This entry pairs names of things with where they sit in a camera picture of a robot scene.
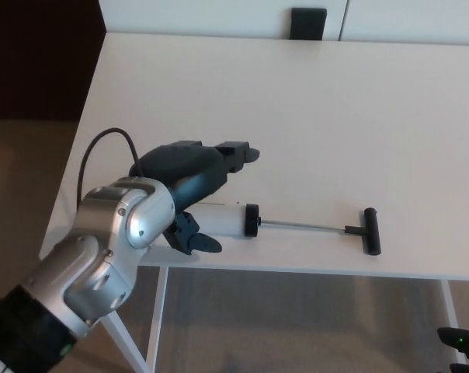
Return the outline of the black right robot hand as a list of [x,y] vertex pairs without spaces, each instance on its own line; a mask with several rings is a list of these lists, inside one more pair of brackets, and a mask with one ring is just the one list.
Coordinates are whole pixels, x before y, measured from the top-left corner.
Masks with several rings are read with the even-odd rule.
[[[437,334],[443,344],[454,348],[469,360],[469,329],[440,327]],[[450,371],[469,373],[469,364],[452,363]]]

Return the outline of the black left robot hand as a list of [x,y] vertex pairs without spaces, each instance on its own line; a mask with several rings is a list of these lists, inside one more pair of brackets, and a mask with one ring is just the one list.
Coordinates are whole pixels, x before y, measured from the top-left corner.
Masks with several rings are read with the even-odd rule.
[[139,158],[131,166],[130,176],[143,176],[164,184],[175,204],[175,217],[163,232],[168,244],[177,251],[219,253],[222,245],[200,232],[186,209],[216,193],[247,163],[256,161],[260,151],[247,141],[226,141],[214,147],[201,141],[177,141],[161,145]]

